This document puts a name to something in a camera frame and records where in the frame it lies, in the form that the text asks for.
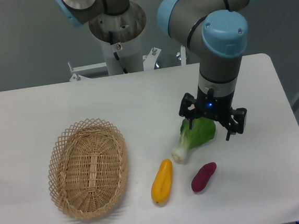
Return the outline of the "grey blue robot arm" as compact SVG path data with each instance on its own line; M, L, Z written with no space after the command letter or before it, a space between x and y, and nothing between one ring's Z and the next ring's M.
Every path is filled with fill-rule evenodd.
M73 26L88 24L105 48L110 75L144 70L134 42L146 26L144 10L131 0L55 0ZM157 24L170 38L200 58L197 95L184 94L180 116L219 122L228 135L241 134L247 110L232 108L247 46L248 23L240 10L254 0L163 0Z

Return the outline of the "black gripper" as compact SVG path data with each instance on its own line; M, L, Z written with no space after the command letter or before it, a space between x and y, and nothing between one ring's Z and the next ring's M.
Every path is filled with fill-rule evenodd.
M227 130L226 141L231 135L243 134L247 109L232 108L234 97L234 81L224 84L202 82L198 84L197 99L190 93L185 93L179 109L179 116L189 122L189 128L193 128L194 120L199 118L200 113L208 118L219 122Z

